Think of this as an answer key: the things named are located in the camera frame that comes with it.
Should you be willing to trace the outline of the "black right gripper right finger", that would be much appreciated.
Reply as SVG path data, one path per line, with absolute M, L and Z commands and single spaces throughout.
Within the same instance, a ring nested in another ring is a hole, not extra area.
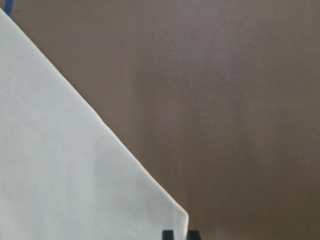
M 187 240 L 200 240 L 200 232 L 197 230 L 188 230 Z

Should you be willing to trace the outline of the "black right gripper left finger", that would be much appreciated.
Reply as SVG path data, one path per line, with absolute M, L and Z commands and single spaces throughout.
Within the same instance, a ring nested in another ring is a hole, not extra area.
M 162 231 L 162 240 L 174 240 L 174 231 L 173 230 L 163 230 Z

